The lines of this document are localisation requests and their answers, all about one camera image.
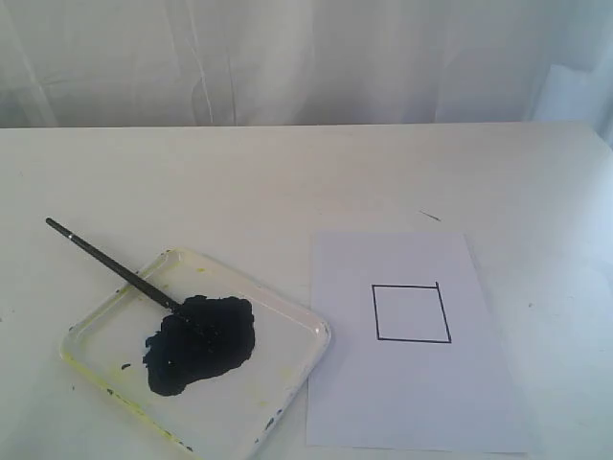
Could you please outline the white paper with square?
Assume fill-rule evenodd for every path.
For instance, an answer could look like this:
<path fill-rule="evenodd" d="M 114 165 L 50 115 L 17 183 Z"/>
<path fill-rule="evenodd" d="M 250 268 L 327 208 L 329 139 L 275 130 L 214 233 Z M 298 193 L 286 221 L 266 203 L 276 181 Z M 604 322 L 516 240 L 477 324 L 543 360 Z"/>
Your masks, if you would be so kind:
<path fill-rule="evenodd" d="M 311 286 L 331 341 L 309 378 L 310 444 L 529 449 L 463 236 L 321 233 Z"/>

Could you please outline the thin black paintbrush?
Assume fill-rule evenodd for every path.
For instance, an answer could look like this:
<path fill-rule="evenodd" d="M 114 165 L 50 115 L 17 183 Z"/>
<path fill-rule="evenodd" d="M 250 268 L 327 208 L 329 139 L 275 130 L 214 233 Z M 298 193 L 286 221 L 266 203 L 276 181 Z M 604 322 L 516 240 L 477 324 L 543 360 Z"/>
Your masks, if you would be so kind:
<path fill-rule="evenodd" d="M 145 296 L 160 304 L 165 309 L 171 311 L 186 323 L 192 324 L 192 321 L 180 311 L 180 305 L 177 302 L 175 302 L 157 287 L 142 279 L 137 273 L 132 272 L 128 268 L 119 264 L 117 261 L 101 252 L 97 247 L 82 239 L 54 219 L 45 218 L 45 222 L 60 235 L 71 241 L 74 245 L 89 254 L 102 265 L 119 275 L 127 283 L 140 290 Z"/>

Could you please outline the black paint blob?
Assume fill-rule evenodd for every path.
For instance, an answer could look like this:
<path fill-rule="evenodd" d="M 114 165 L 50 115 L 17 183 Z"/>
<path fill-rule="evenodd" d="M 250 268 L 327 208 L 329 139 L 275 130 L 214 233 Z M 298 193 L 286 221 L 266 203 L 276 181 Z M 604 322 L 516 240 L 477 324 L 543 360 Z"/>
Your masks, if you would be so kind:
<path fill-rule="evenodd" d="M 149 389 L 177 396 L 191 383 L 239 368 L 255 344 L 255 317 L 247 299 L 189 297 L 146 339 Z"/>

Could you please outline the white paint tray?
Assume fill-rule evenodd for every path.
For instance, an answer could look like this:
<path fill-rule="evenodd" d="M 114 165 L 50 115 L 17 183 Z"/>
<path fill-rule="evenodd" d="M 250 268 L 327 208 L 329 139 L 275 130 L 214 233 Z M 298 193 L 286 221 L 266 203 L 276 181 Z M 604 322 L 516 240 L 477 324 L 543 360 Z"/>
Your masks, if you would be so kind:
<path fill-rule="evenodd" d="M 130 285 L 74 325 L 60 354 L 103 393 L 197 459 L 251 459 L 329 345 L 313 311 L 221 262 L 185 248 L 159 254 L 140 275 L 177 302 L 202 294 L 246 298 L 255 348 L 239 368 L 163 397 L 148 386 L 147 337 L 168 310 Z"/>

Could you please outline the white background curtain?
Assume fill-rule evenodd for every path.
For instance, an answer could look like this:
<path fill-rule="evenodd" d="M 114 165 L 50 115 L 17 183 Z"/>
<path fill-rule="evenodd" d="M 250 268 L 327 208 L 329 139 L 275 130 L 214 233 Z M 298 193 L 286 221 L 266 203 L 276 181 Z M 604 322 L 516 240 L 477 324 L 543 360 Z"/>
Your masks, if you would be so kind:
<path fill-rule="evenodd" d="M 5 1 L 3 127 L 581 121 L 608 1 Z"/>

